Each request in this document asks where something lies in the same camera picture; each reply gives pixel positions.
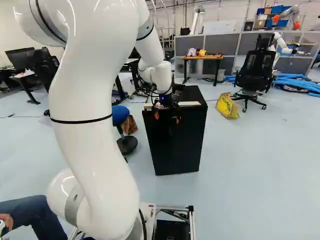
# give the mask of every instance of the jeans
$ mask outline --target jeans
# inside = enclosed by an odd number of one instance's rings
[[[68,239],[57,215],[49,208],[46,196],[36,195],[0,202],[0,213],[11,215],[12,229],[31,225],[39,240]]]

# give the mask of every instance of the black stripe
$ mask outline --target black stripe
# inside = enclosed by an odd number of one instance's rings
[[[152,29],[151,29],[151,31],[150,31],[147,35],[145,35],[145,36],[143,36],[143,37],[140,37],[140,38],[137,38],[136,40],[137,40],[137,41],[140,41],[140,40],[142,40],[142,39],[145,39],[146,37],[148,37],[148,36],[151,34],[151,32],[152,32],[153,29],[154,29],[154,25],[152,25]]]
[[[52,122],[58,123],[58,124],[89,124],[89,123],[95,123],[95,122],[99,122],[99,121],[103,121],[106,120],[108,118],[111,118],[112,114],[108,115],[108,116],[104,116],[101,118],[97,118],[97,119],[91,119],[91,120],[83,120],[83,121],[63,121],[63,120],[56,120],[53,118],[50,118]]]
[[[47,22],[46,22],[46,20],[45,20],[45,18],[44,18],[44,16],[42,15],[42,12],[41,12],[41,10],[40,10],[40,7],[39,7],[39,2],[38,2],[38,0],[35,0],[35,4],[36,4],[36,7],[37,7],[37,9],[38,9],[38,12],[39,12],[39,15],[40,15],[40,17],[41,17],[41,19],[42,19],[42,21],[43,21],[43,23],[44,23],[44,25],[46,26],[46,28],[56,37],[56,38],[58,38],[58,39],[60,39],[62,42],[64,42],[64,43],[66,43],[66,41],[65,40],[63,40],[61,37],[59,37],[54,31],[52,31],[51,30],[51,28],[49,27],[49,25],[47,24]]]

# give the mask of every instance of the pink toy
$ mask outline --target pink toy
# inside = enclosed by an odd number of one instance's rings
[[[188,51],[187,57],[195,57],[197,56],[197,50],[195,48],[190,48]]]

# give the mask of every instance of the white robotic arm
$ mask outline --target white robotic arm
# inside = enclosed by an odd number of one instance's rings
[[[65,46],[50,86],[49,109],[70,168],[52,180],[48,204],[59,217],[97,240],[125,240],[139,218],[140,197],[113,137],[112,87],[134,45],[142,56],[139,67],[155,66],[152,80],[158,90],[171,85],[171,67],[163,62],[147,4],[18,0],[14,14],[36,41]]]
[[[282,50],[281,52],[283,54],[300,54],[300,55],[310,55],[309,52],[305,52],[305,51],[298,51],[296,49],[291,49],[291,48],[288,48],[285,40],[282,38],[282,36],[280,35],[279,32],[275,32],[274,33],[274,41],[276,41],[276,45],[279,46]],[[274,51],[274,52],[277,52],[277,49],[275,47],[274,44],[272,44],[270,47],[268,47],[268,50],[269,51]],[[272,69],[275,69],[276,67],[276,64],[278,62],[280,58],[280,53],[277,52],[276,55],[275,55],[275,59],[274,59],[274,62],[273,62],[273,66],[272,66]]]
[[[293,30],[298,30],[301,26],[299,13],[300,13],[299,6],[293,5],[289,9],[284,10],[280,15],[274,16],[272,18],[272,24],[276,25],[280,19],[288,17],[289,15],[292,15]]]

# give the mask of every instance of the black box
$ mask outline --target black box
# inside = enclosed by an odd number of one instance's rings
[[[156,175],[199,171],[208,106],[198,86],[181,86],[179,101],[200,105],[181,107],[177,124],[172,109],[159,109],[156,119],[150,110],[142,111]]]
[[[184,221],[157,220],[154,240],[190,240],[190,227]]]

